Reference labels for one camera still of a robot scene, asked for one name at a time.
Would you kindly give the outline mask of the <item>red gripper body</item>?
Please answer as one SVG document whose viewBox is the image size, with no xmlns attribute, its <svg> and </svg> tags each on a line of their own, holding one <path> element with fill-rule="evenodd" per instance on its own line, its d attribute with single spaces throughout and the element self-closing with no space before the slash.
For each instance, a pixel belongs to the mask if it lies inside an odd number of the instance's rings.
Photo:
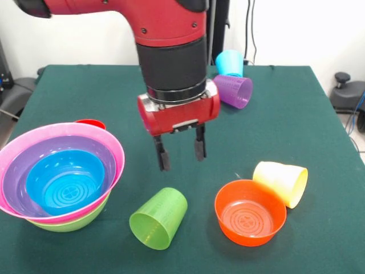
<svg viewBox="0 0 365 274">
<path fill-rule="evenodd" d="M 143 94 L 137 97 L 137 105 L 146 130 L 152 136 L 158 136 L 215 119 L 220 111 L 220 97 L 216 84 L 209 79 L 203 95 L 188 103 L 158 104 Z"/>
</svg>

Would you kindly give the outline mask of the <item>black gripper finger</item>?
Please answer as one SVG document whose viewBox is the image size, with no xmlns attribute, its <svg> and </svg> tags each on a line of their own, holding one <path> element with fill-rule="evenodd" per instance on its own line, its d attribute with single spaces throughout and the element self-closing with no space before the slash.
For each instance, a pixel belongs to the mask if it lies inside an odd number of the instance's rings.
<svg viewBox="0 0 365 274">
<path fill-rule="evenodd" d="M 164 148 L 163 141 L 160 135 L 154 136 L 153 141 L 155 144 L 157 159 L 161 171 L 170 170 L 170 161 L 168 151 Z"/>
<path fill-rule="evenodd" d="M 206 158 L 205 145 L 205 126 L 199 125 L 196 127 L 196 139 L 194 141 L 194 151 L 198 161 L 203 161 Z"/>
</svg>

